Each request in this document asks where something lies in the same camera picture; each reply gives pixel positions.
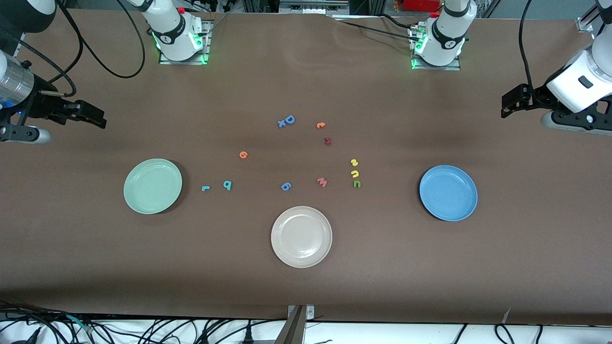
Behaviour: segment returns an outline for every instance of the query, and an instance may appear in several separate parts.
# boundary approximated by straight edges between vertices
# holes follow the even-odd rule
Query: table surface
[[[109,66],[138,67],[122,12],[72,13]],[[31,121],[52,144],[2,144],[0,296],[73,312],[275,318],[315,304],[327,320],[497,323],[511,308],[511,323],[609,324],[612,139],[545,129],[543,111],[500,118],[501,96],[525,81],[517,30],[476,20],[461,72],[411,70],[402,39],[322,15],[228,15],[199,67],[158,65],[145,36],[145,68],[129,80],[85,53],[70,73],[76,98],[105,110],[108,127]],[[591,39],[572,21],[528,21],[525,33],[536,85]],[[77,50],[60,15],[27,41],[62,66]],[[181,169],[183,190],[168,211],[137,214],[125,177],[156,157]],[[476,183],[464,221],[437,220],[419,200],[440,164]],[[298,205],[334,232],[309,269],[270,243]]]

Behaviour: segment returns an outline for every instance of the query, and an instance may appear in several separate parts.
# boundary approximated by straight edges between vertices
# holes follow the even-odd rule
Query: green plate
[[[183,178],[179,168],[165,159],[139,163],[123,185],[125,202],[140,214],[168,209],[181,194]]]

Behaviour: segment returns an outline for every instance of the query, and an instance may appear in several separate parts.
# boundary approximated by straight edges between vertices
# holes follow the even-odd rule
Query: red object
[[[437,12],[440,0],[404,0],[402,7],[409,11]]]

